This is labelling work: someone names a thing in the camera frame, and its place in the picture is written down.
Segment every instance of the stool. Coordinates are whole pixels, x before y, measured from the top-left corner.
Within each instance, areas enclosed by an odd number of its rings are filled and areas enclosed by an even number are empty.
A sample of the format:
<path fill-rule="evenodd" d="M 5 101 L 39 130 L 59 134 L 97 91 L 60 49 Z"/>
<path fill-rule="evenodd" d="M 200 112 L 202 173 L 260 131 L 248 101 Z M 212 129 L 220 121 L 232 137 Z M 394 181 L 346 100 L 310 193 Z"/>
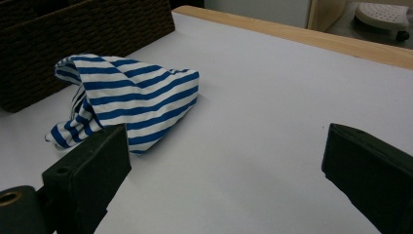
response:
<path fill-rule="evenodd" d="M 396 41 L 403 42 L 409 39 L 407 32 L 409 21 L 407 11 L 409 7 L 374 3 L 360 3 L 356 9 L 355 22 L 364 22 L 368 25 L 397 30 Z"/>

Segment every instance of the striped cloth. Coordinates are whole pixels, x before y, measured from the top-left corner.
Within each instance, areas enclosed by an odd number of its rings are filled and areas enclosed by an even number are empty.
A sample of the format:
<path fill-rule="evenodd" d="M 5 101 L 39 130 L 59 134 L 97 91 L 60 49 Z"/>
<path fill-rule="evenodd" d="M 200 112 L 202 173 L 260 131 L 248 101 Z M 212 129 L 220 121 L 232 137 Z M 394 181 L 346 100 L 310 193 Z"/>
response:
<path fill-rule="evenodd" d="M 106 126 L 126 124 L 130 152 L 144 153 L 197 101 L 199 73 L 128 58 L 85 54 L 59 61 L 58 79 L 79 86 L 70 120 L 46 140 L 69 148 Z"/>

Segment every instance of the chair seat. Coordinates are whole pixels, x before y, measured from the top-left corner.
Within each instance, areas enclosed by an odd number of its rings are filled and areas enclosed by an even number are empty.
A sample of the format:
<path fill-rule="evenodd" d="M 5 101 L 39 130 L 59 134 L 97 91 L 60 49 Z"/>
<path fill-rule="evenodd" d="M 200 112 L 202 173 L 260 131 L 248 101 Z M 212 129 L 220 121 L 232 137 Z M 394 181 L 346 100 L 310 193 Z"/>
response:
<path fill-rule="evenodd" d="M 371 26 L 405 31 L 409 26 L 406 6 L 394 6 L 374 3 L 360 3 L 356 9 L 356 17 Z"/>

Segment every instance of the floor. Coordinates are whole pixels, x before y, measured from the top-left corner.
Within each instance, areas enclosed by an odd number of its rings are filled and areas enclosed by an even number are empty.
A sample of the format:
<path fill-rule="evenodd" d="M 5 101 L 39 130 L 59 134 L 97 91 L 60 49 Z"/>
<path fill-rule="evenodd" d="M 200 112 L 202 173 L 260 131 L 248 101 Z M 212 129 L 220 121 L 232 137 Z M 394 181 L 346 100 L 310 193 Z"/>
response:
<path fill-rule="evenodd" d="M 407 18 L 410 22 L 408 29 L 408 32 L 411 34 L 410 39 L 404 42 L 397 42 L 395 41 L 396 31 L 380 29 L 364 23 L 355 23 L 353 18 L 355 17 L 357 6 L 357 2 L 348 2 L 343 16 L 331 25 L 326 32 L 365 41 L 413 49 L 413 8 L 410 8 L 407 12 Z"/>

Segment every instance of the wicker basket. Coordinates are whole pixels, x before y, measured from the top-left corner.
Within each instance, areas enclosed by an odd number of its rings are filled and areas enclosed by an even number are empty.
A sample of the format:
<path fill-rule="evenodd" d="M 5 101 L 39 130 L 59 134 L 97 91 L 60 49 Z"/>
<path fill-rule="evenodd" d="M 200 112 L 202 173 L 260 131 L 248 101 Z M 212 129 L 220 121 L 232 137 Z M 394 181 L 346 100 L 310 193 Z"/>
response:
<path fill-rule="evenodd" d="M 54 76 L 64 57 L 124 57 L 174 31 L 169 0 L 62 0 L 51 13 L 26 1 L 0 0 L 0 108 L 10 112 L 66 86 Z"/>

